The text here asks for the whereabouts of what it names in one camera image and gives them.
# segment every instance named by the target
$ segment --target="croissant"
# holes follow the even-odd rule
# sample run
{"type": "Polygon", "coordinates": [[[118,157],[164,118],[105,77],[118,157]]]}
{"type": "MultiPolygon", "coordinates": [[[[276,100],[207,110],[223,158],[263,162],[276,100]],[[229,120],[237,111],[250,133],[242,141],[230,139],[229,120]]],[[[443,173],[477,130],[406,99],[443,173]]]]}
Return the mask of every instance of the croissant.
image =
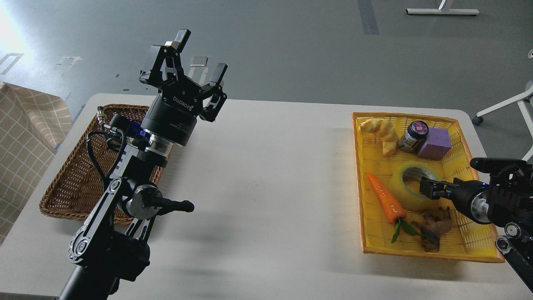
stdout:
{"type": "Polygon", "coordinates": [[[373,133],[380,138],[383,143],[383,156],[388,157],[396,152],[398,134],[389,120],[368,119],[359,126],[359,130],[362,133],[373,133]]]}

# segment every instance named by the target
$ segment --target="wicker basket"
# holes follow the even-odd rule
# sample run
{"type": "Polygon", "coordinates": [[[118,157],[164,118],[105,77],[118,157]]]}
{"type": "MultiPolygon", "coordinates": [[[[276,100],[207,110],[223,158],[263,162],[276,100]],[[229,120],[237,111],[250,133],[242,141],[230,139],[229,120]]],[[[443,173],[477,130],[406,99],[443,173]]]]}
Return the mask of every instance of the wicker basket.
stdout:
{"type": "MultiPolygon", "coordinates": [[[[120,114],[130,120],[142,120],[148,106],[110,104],[104,106],[104,110],[107,115],[107,122],[114,114],[120,114]]],[[[87,154],[85,137],[92,130],[99,129],[95,117],[41,199],[39,209],[42,214],[54,218],[85,220],[98,202],[103,193],[102,183],[87,154]]],[[[93,136],[91,142],[94,156],[102,170],[106,172],[112,166],[117,153],[107,150],[106,142],[101,136],[93,136]]],[[[150,180],[157,184],[162,173],[163,168],[156,167],[150,180]]],[[[125,213],[118,209],[115,210],[116,225],[126,226],[131,220],[132,218],[125,213]]]]}
{"type": "MultiPolygon", "coordinates": [[[[387,184],[400,164],[407,161],[421,161],[432,166],[439,172],[443,180],[448,182],[452,182],[454,177],[463,180],[479,180],[477,172],[470,167],[472,155],[457,120],[394,113],[353,113],[352,119],[358,177],[359,225],[364,253],[485,263],[502,263],[504,261],[494,246],[494,240],[497,236],[494,225],[480,225],[471,221],[458,213],[452,202],[444,198],[435,203],[434,211],[429,211],[436,215],[441,214],[438,211],[438,206],[449,207],[451,210],[453,228],[441,237],[439,252],[424,252],[420,237],[411,236],[404,232],[400,233],[396,243],[391,243],[394,226],[387,221],[381,203],[366,176],[366,173],[370,172],[387,184]],[[399,149],[394,155],[383,157],[380,139],[371,133],[359,131],[359,125],[371,117],[390,120],[396,128],[398,136],[402,136],[407,126],[416,120],[422,120],[430,127],[448,129],[452,148],[441,161],[420,159],[416,154],[405,153],[399,149]]],[[[418,184],[413,181],[407,183],[413,190],[418,189],[418,184]]],[[[409,210],[406,220],[408,222],[424,222],[421,212],[409,210]]]]}

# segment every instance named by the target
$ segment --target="green leaf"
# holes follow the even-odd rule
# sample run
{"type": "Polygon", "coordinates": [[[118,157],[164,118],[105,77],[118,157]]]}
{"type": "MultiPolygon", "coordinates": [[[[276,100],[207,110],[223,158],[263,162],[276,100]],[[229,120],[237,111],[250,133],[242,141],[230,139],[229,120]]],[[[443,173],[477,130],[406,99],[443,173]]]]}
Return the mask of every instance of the green leaf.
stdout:
{"type": "Polygon", "coordinates": [[[398,219],[398,221],[396,221],[396,224],[394,225],[394,235],[392,236],[391,243],[395,243],[398,239],[398,235],[400,235],[400,222],[400,219],[398,219]]]}
{"type": "Polygon", "coordinates": [[[414,228],[409,222],[406,221],[400,221],[401,228],[403,231],[410,235],[421,235],[416,228],[414,228]]]}

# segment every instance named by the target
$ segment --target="yellow basket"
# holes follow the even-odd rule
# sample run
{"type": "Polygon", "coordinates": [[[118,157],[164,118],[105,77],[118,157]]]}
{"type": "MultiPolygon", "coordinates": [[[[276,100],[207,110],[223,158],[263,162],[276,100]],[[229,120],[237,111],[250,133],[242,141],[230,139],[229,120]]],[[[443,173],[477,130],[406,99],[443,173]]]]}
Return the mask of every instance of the yellow basket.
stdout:
{"type": "MultiPolygon", "coordinates": [[[[494,246],[497,236],[493,224],[480,225],[456,211],[450,200],[441,198],[432,210],[436,215],[442,213],[438,207],[449,207],[453,227],[440,241],[439,252],[425,252],[419,236],[401,232],[398,240],[391,243],[394,225],[387,221],[381,203],[370,186],[366,173],[372,173],[385,184],[398,166],[407,161],[420,161],[432,166],[442,180],[452,182],[454,177],[463,180],[479,180],[477,171],[470,167],[472,155],[464,135],[455,119],[396,113],[353,113],[354,149],[359,200],[359,227],[361,245],[364,253],[414,256],[452,260],[469,260],[484,263],[502,263],[504,259],[494,246]],[[361,133],[359,125],[369,118],[387,119],[392,122],[398,136],[402,136],[411,122],[421,120],[429,127],[448,129],[452,148],[441,161],[420,159],[416,154],[405,153],[398,149],[390,157],[382,155],[380,139],[371,133],[361,133]]],[[[407,182],[411,189],[418,190],[419,183],[407,182]]],[[[421,212],[407,210],[406,221],[425,222],[421,212]]]]}

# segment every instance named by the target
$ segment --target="jar lid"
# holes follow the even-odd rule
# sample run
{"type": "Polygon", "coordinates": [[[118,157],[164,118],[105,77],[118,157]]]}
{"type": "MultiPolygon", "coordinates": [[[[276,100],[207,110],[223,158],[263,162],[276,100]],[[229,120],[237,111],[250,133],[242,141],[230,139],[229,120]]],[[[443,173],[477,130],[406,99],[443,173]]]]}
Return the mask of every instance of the jar lid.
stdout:
{"type": "Polygon", "coordinates": [[[415,139],[426,138],[428,131],[429,127],[423,121],[415,121],[407,128],[407,132],[415,139]]]}

